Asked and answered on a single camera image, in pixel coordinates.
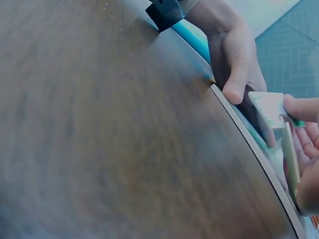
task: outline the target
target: wrist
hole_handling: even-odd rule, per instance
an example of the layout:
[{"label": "wrist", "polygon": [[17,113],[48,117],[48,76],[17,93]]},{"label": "wrist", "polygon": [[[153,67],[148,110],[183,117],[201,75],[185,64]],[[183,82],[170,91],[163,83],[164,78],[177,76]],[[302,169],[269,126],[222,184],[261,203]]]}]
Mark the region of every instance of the wrist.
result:
[{"label": "wrist", "polygon": [[243,18],[227,0],[198,0],[188,12],[186,19],[201,29],[206,36],[229,32]]}]

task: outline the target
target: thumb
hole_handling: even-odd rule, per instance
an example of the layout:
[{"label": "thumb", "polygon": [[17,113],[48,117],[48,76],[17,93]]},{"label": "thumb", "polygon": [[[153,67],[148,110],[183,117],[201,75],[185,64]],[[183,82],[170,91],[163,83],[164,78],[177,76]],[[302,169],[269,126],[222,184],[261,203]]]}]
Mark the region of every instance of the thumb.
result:
[{"label": "thumb", "polygon": [[243,63],[231,64],[230,77],[223,88],[223,93],[232,104],[238,105],[243,101],[248,81],[247,72],[247,66]]},{"label": "thumb", "polygon": [[298,120],[318,122],[319,98],[296,99],[291,95],[285,95],[284,107],[288,114]]}]

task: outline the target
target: curved edge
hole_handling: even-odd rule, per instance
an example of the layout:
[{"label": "curved edge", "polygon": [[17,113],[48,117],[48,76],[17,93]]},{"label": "curved edge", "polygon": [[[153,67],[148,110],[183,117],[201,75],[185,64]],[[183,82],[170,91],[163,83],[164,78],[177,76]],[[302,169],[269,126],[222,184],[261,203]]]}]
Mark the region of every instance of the curved edge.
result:
[{"label": "curved edge", "polygon": [[240,120],[239,116],[236,114],[234,109],[231,107],[231,105],[228,103],[226,98],[223,96],[221,91],[218,89],[216,85],[211,86],[211,90],[215,94],[215,96],[219,99],[221,104],[224,106],[228,114],[233,119],[234,123],[240,130],[241,134],[244,136],[245,140],[247,141],[248,145],[252,149],[253,153],[255,154],[257,160],[259,161],[261,167],[263,168],[264,172],[266,173],[266,176],[268,177],[270,183],[272,184],[273,188],[275,189],[275,192],[281,201],[286,214],[288,218],[290,219],[290,222],[295,230],[295,233],[297,235],[297,238],[299,239],[306,239],[306,233],[305,230],[299,220],[299,216],[296,213],[291,201],[289,200],[286,192],[284,191],[284,188],[280,184],[276,174],[274,173],[270,163],[267,161],[266,157],[262,153],[261,149],[257,145],[256,141],[253,139],[252,135],[249,133],[245,125]]}]

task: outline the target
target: blue tool handle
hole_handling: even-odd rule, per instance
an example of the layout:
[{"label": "blue tool handle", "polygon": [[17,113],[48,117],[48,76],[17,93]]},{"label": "blue tool handle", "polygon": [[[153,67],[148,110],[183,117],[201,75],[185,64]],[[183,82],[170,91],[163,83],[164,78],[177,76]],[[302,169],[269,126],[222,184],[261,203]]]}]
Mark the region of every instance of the blue tool handle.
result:
[{"label": "blue tool handle", "polygon": [[173,30],[180,35],[195,51],[197,51],[210,64],[208,41],[203,34],[193,34],[192,25],[185,19],[172,26]]}]

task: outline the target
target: dark wood grain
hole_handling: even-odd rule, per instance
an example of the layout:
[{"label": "dark wood grain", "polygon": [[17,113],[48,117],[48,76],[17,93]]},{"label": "dark wood grain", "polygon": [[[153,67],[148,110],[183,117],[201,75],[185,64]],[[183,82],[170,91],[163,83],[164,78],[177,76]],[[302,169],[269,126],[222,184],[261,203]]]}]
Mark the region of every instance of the dark wood grain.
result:
[{"label": "dark wood grain", "polygon": [[295,238],[209,67],[142,6],[0,1],[0,238]]}]

